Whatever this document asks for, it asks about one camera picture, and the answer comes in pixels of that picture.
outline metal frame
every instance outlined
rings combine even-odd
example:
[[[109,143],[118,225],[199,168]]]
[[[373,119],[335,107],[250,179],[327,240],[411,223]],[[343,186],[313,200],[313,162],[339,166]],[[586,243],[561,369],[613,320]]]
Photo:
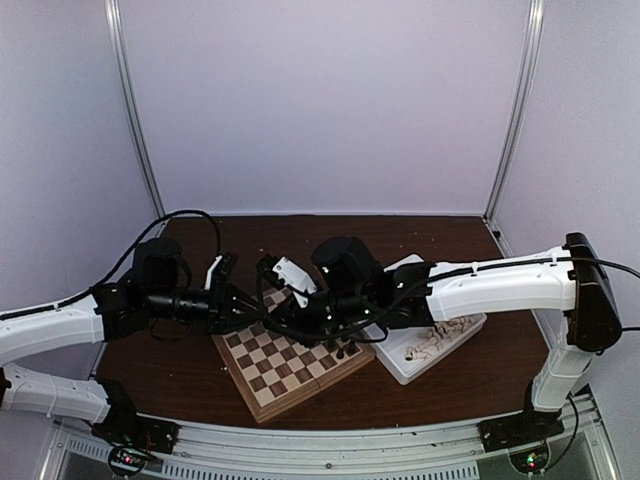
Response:
[[[491,196],[485,211],[484,217],[491,225],[493,224],[500,197],[504,190],[505,181],[511,168],[511,162],[515,154],[518,136],[522,128],[522,119],[524,117],[525,104],[527,97],[531,91],[533,75],[538,60],[538,51],[540,50],[540,38],[542,36],[542,21],[544,15],[544,0],[531,0],[531,8],[529,9],[529,24],[524,40],[524,48],[522,51],[522,63],[520,65],[520,76],[516,88],[516,95],[511,110],[511,119],[509,120],[509,128],[502,146],[502,154],[500,156],[500,164],[496,174]]]
[[[600,479],[619,479],[615,457],[595,400],[576,397],[580,431]],[[575,417],[569,403],[562,412],[569,437]],[[351,431],[286,431],[223,427],[178,421],[180,433],[173,455],[152,476],[182,478],[278,478],[325,480],[413,478],[416,472],[460,468],[503,456],[506,450],[484,453],[476,429],[478,420],[424,427]],[[103,462],[109,446],[92,437],[84,424],[65,421],[54,439],[39,478],[58,479],[65,452]]]
[[[118,64],[120,85],[122,87],[122,94],[124,95],[131,137],[133,138],[138,162],[140,163],[140,169],[142,170],[144,182],[149,196],[151,197],[153,208],[156,216],[161,217],[166,212],[162,203],[162,198],[160,197],[160,191],[158,189],[155,175],[153,174],[153,168],[151,167],[149,152],[144,139],[142,124],[140,122],[140,113],[138,112],[138,106],[133,93],[133,84],[131,82],[131,73],[129,71],[129,62],[127,60],[124,33],[122,30],[122,19],[120,17],[119,0],[105,0],[105,9],[107,13],[109,36],[111,37],[113,52],[116,57],[116,63]]]

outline white tray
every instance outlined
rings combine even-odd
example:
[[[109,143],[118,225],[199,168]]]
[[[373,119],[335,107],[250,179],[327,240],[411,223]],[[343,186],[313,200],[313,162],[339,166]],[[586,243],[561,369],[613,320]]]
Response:
[[[387,340],[382,343],[374,343],[371,346],[376,350],[378,359],[398,383],[407,385],[480,331],[487,316],[484,313],[470,316],[475,318],[476,323],[453,340],[448,338],[441,340],[442,349],[429,358],[406,360],[405,356],[408,346],[415,346],[426,341],[424,334],[431,327],[389,330]],[[365,328],[364,331],[369,338],[379,338],[382,335],[380,329],[375,325]]]

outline black bracket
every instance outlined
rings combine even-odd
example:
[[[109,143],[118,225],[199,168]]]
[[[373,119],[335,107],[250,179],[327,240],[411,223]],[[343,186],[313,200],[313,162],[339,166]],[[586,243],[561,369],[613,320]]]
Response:
[[[567,342],[585,352],[601,352],[612,347],[622,335],[622,325],[613,297],[609,277],[596,263],[598,258],[589,240],[582,233],[567,235],[564,247],[573,262],[570,275],[576,282],[576,306],[568,312]]]
[[[11,388],[11,382],[4,376],[4,368],[0,368],[0,405],[4,399],[4,393]]]
[[[537,412],[533,409],[532,386],[533,382],[527,387],[525,408],[522,412],[485,420],[478,424],[478,432],[485,452],[540,442],[564,432],[564,425],[560,420],[561,410]]]
[[[93,298],[98,305],[95,313],[102,317],[105,342],[149,328],[149,313],[133,305],[126,286],[107,283],[93,292]]]
[[[93,435],[107,442],[146,451],[173,453],[180,427],[177,423],[141,417],[122,385],[100,381],[111,408],[102,423],[93,425]]]

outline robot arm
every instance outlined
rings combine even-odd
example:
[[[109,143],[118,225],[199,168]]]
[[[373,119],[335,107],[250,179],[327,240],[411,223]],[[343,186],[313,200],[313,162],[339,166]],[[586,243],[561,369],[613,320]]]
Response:
[[[479,424],[486,451],[562,433],[558,418],[567,396],[593,356],[622,333],[608,277],[580,233],[567,235],[562,247],[526,257],[451,264],[423,262],[414,255],[386,270],[359,239],[340,237],[321,244],[312,260],[328,291],[311,294],[305,289],[309,278],[283,274],[276,266],[272,270],[294,291],[307,292],[304,303],[296,297],[297,304],[278,312],[285,325],[312,333],[300,335],[299,341],[332,328],[340,335],[367,315],[374,318],[363,324],[375,320],[380,328],[393,329],[433,326],[476,313],[544,308],[565,314],[567,323],[530,383],[523,411]],[[370,311],[372,305],[378,313]]]
[[[136,249],[133,268],[117,283],[94,287],[71,304],[62,300],[2,313],[0,409],[78,418],[94,424],[99,436],[119,444],[128,438],[137,448],[145,447],[151,436],[154,450],[170,453],[177,425],[137,415],[119,383],[70,380],[11,362],[60,347],[124,338],[147,329],[155,317],[201,323],[209,333],[244,328],[258,319],[255,301],[228,283],[236,255],[218,256],[205,288],[190,289],[177,286],[180,253],[174,243],[151,240]]]

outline black cable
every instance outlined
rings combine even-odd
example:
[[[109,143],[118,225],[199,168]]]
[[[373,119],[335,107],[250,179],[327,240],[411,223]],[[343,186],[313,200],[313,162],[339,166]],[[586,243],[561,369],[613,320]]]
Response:
[[[633,275],[634,277],[640,278],[640,272],[638,270],[634,270],[633,268],[627,266],[627,265],[623,265],[621,263],[617,263],[617,262],[610,262],[608,260],[601,260],[599,258],[568,258],[567,260],[564,259],[565,257],[563,257],[563,261],[577,261],[577,262],[583,262],[583,263],[593,263],[595,265],[602,265],[604,267],[609,267],[609,268],[614,268],[616,270],[622,270],[623,272],[626,272],[630,275]]]
[[[107,283],[109,281],[109,279],[111,277],[113,277],[113,275],[116,274],[116,272],[122,266],[122,264],[125,262],[127,257],[129,255],[131,255],[131,252],[133,252],[135,250],[135,248],[142,242],[142,240],[144,240],[144,238],[147,236],[147,234],[156,225],[159,225],[162,222],[166,222],[167,220],[169,220],[171,218],[179,217],[179,216],[182,216],[182,215],[198,215],[200,217],[203,217],[203,218],[206,218],[207,220],[209,220],[209,222],[213,226],[213,229],[215,230],[215,234],[216,234],[216,257],[218,255],[220,255],[220,252],[222,250],[222,234],[220,233],[220,227],[218,226],[216,221],[213,219],[213,217],[211,215],[209,215],[207,212],[203,211],[203,210],[176,210],[175,212],[167,213],[166,215],[163,215],[162,217],[157,218],[156,220],[151,222],[147,226],[147,228],[145,228],[142,231],[142,233],[140,235],[138,235],[138,238],[135,239],[135,241],[129,246],[129,248],[127,248],[125,250],[125,252],[118,259],[116,264],[113,266],[113,268],[111,270],[109,270],[109,272],[104,277],[102,277],[94,285],[92,285],[91,287],[89,287],[85,291],[80,292],[80,293],[74,295],[73,297],[67,298],[66,300],[63,300],[63,301],[61,301],[59,303],[51,303],[51,304],[48,304],[48,305],[43,305],[41,307],[27,308],[27,309],[24,309],[24,310],[16,310],[16,311],[13,311],[13,312],[5,313],[4,315],[0,315],[0,321],[2,321],[2,320],[10,320],[12,318],[24,317],[26,315],[33,315],[33,314],[36,314],[36,313],[49,312],[49,311],[52,311],[52,310],[56,310],[58,308],[67,307],[67,306],[71,305],[72,303],[78,302],[78,301],[82,300],[83,298],[88,297],[89,295],[91,295],[93,293],[93,291],[96,288],[98,288],[98,287],[104,285],[105,283]]]
[[[569,403],[571,403],[571,407],[573,408],[573,413],[576,416],[576,424],[573,427],[573,433],[571,434],[569,443],[567,443],[567,446],[564,447],[564,450],[562,451],[562,453],[558,455],[558,458],[556,458],[553,462],[551,462],[550,465],[547,465],[546,467],[544,467],[545,473],[560,463],[560,460],[562,460],[566,456],[566,454],[569,452],[571,445],[573,445],[573,442],[575,441],[576,436],[578,435],[578,427],[580,426],[580,414],[578,413],[578,407],[576,407],[576,403],[573,401],[573,398],[571,396],[569,396],[568,398],[569,398]]]

